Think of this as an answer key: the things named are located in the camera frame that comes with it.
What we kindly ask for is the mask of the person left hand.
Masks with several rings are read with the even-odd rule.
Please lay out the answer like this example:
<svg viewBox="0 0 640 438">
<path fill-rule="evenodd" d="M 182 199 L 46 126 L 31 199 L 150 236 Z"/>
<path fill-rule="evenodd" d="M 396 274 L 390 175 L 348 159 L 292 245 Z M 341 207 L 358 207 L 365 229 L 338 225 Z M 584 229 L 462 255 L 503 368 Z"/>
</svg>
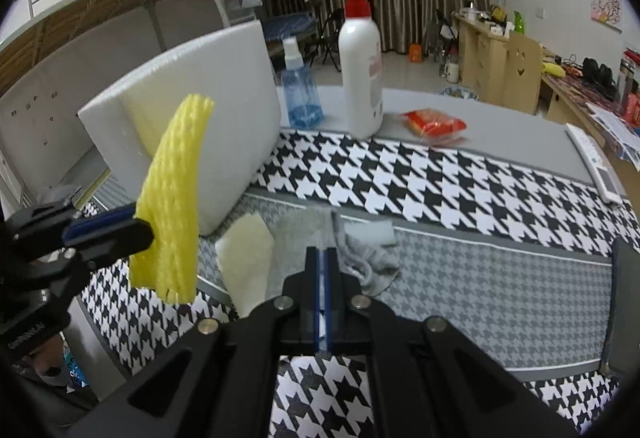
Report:
<svg viewBox="0 0 640 438">
<path fill-rule="evenodd" d="M 29 380 L 40 380 L 50 386 L 70 385 L 70 372 L 64 360 L 62 337 L 59 335 L 51 337 L 46 343 L 18 360 L 13 370 Z"/>
</svg>

